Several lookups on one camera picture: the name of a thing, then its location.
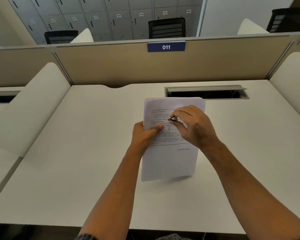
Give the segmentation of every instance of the chair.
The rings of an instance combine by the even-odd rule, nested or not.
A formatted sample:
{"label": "chair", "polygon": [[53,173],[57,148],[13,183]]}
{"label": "chair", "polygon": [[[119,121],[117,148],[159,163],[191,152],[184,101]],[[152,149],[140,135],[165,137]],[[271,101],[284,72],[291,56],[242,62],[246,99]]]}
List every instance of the chair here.
{"label": "chair", "polygon": [[272,10],[267,31],[270,33],[300,32],[300,7]]}
{"label": "chair", "polygon": [[149,39],[178,38],[186,36],[184,17],[149,21]]}
{"label": "chair", "polygon": [[63,30],[63,31],[50,31],[45,32],[47,44],[67,44],[70,43],[79,32],[77,30]]}

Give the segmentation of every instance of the dark floor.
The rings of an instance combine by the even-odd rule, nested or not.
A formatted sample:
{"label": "dark floor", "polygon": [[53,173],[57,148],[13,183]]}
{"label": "dark floor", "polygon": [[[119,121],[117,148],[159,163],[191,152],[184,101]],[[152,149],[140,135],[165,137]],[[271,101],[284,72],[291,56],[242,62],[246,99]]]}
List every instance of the dark floor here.
{"label": "dark floor", "polygon": [[[22,226],[0,224],[0,240],[74,240],[80,227],[69,226]],[[177,233],[192,240],[249,240],[245,234],[220,234],[203,232],[176,232],[130,229],[127,240],[155,240]]]}

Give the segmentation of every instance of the plaid sleeve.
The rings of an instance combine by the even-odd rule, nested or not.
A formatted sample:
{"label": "plaid sleeve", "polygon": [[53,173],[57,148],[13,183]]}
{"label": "plaid sleeve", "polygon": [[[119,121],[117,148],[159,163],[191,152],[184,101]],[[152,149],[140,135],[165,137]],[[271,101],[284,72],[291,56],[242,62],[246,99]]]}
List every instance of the plaid sleeve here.
{"label": "plaid sleeve", "polygon": [[75,240],[98,240],[98,239],[90,234],[81,234]]}

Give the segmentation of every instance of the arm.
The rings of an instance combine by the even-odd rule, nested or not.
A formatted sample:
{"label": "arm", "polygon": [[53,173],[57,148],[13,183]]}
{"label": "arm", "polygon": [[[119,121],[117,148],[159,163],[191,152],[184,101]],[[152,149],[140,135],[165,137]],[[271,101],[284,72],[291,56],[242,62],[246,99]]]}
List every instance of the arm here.
{"label": "arm", "polygon": [[160,133],[164,125],[144,131],[143,122],[135,124],[132,142],[108,187],[93,207],[81,234],[91,234],[98,240],[124,240],[131,221],[134,194],[141,157],[152,138]]}
{"label": "arm", "polygon": [[219,141],[204,112],[190,105],[176,109],[170,116],[177,116],[186,123],[187,128],[180,122],[169,122],[210,161],[249,239],[300,238],[300,219],[270,194]]}

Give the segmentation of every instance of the stack of paper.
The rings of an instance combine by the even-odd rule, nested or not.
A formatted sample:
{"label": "stack of paper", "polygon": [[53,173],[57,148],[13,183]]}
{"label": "stack of paper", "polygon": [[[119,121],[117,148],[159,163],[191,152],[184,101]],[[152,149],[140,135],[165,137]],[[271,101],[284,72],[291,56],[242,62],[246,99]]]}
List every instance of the stack of paper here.
{"label": "stack of paper", "polygon": [[194,105],[204,111],[206,100],[200,97],[147,98],[144,101],[144,129],[164,124],[142,158],[141,181],[192,176],[195,173],[198,148],[184,140],[177,128],[168,123],[177,108]]}

